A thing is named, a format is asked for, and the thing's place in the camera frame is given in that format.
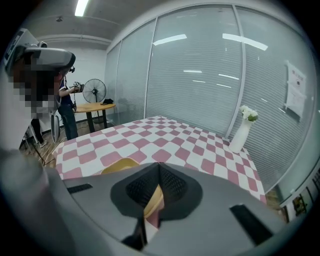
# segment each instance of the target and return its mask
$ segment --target floor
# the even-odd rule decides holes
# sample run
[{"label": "floor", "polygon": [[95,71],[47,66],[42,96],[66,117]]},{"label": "floor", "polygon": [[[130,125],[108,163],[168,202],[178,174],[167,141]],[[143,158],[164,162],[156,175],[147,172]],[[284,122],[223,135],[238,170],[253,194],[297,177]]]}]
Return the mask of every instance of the floor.
[{"label": "floor", "polygon": [[[104,124],[103,123],[94,123],[94,129],[96,131],[102,130],[102,129],[104,129]],[[78,131],[79,136],[89,134],[90,131],[89,131],[88,123],[86,121],[77,123],[77,131]],[[65,129],[61,128],[61,131],[60,131],[60,141],[61,142],[66,140],[65,136],[66,136]],[[47,140],[48,143],[43,148],[40,148],[38,144],[35,144],[35,147],[36,147],[37,151],[40,153],[40,155],[42,156],[42,158],[45,160],[45,166],[55,168],[56,167],[56,160],[51,153],[55,149],[55,146],[58,145],[58,143],[57,144],[53,143],[50,132],[44,134],[42,137],[44,140]],[[31,152],[30,152],[22,144],[20,147],[20,151],[26,156],[36,157],[41,162],[41,158],[38,156],[38,154],[32,148],[32,146],[31,146]],[[283,210],[280,208],[280,202],[278,200],[277,192],[275,190],[271,190],[269,193],[267,193],[265,195],[265,197],[266,197],[267,206],[275,214],[279,215],[280,218],[282,218],[284,221],[286,221],[285,214],[284,214]]]}]

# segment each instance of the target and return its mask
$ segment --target person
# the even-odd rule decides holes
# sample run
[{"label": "person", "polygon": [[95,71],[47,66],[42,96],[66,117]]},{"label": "person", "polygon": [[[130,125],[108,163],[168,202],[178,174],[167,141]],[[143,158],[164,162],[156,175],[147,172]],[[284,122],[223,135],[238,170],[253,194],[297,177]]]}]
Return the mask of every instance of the person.
[{"label": "person", "polygon": [[43,148],[48,141],[42,138],[41,132],[40,132],[40,122],[39,119],[32,119],[31,121],[32,128],[34,130],[35,136],[39,142],[40,148]]},{"label": "person", "polygon": [[58,112],[61,115],[64,125],[66,139],[72,140],[78,137],[77,124],[75,119],[75,113],[73,111],[73,102],[70,94],[76,92],[76,87],[68,88],[66,76],[61,81],[59,93],[58,93]]}]

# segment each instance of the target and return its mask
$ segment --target pink and white checkered tablecloth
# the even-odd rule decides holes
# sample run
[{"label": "pink and white checkered tablecloth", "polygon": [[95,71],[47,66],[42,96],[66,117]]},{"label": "pink and white checkered tablecloth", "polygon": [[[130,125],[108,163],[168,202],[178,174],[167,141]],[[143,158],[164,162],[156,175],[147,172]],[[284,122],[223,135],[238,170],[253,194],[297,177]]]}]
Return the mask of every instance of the pink and white checkered tablecloth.
[{"label": "pink and white checkered tablecloth", "polygon": [[233,153],[229,140],[155,116],[99,130],[61,143],[53,152],[62,179],[98,175],[121,158],[140,164],[165,162],[227,179],[266,202],[265,192],[248,151]]}]

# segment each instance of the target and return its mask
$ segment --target ceiling light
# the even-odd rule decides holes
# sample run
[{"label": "ceiling light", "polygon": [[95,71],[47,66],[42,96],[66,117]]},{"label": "ceiling light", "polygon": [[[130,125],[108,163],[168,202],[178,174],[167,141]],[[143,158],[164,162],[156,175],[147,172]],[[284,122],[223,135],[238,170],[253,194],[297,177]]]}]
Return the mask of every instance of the ceiling light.
[{"label": "ceiling light", "polygon": [[164,39],[160,39],[158,41],[155,41],[153,44],[155,46],[157,46],[157,45],[161,45],[161,44],[168,43],[168,42],[171,42],[171,41],[176,41],[176,40],[186,39],[186,38],[187,37],[186,37],[185,34],[178,34],[178,35],[174,35],[174,36],[167,37],[167,38],[164,38]]},{"label": "ceiling light", "polygon": [[88,1],[89,0],[78,0],[74,13],[75,16],[82,17],[84,15]]},{"label": "ceiling light", "polygon": [[219,74],[219,76],[222,76],[222,77],[226,77],[226,78],[232,78],[232,79],[236,79],[236,80],[239,80],[239,78],[237,78],[237,77],[234,77],[234,76],[230,76],[230,75],[226,75],[226,74]]},{"label": "ceiling light", "polygon": [[223,85],[223,84],[219,84],[219,83],[217,83],[216,85],[217,85],[217,86],[223,86],[223,87],[228,87],[228,88],[231,88],[230,86],[226,86],[226,85]]},{"label": "ceiling light", "polygon": [[238,41],[238,42],[243,42],[247,45],[259,48],[263,51],[265,51],[268,46],[266,46],[265,44],[261,43],[261,42],[257,42],[254,40],[251,40],[249,38],[243,37],[243,36],[239,36],[239,35],[235,35],[235,34],[222,34],[222,38],[223,39],[229,39],[229,40],[233,40],[233,41]]},{"label": "ceiling light", "polygon": [[284,112],[281,108],[278,108],[278,110],[281,110],[283,113],[286,113],[286,112]]},{"label": "ceiling light", "polygon": [[202,73],[201,70],[184,70],[183,72],[188,72],[188,73]]}]

